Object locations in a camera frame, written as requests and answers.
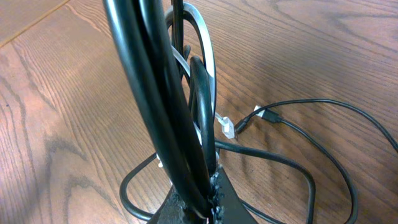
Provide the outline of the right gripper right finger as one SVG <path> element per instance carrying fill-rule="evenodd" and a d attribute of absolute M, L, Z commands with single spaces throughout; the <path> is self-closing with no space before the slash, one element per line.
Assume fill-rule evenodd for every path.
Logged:
<path fill-rule="evenodd" d="M 213 197 L 214 224 L 257 224 L 253 216 L 244 208 L 222 165 L 211 177 L 215 196 Z"/>

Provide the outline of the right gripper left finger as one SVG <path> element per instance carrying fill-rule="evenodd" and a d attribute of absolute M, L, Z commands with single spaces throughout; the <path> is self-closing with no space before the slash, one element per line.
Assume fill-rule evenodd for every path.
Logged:
<path fill-rule="evenodd" d="M 177 193 L 175 187 L 171 187 L 163 204 L 152 216 L 147 224 L 192 224 L 191 211 L 186 208 L 185 202 Z"/>

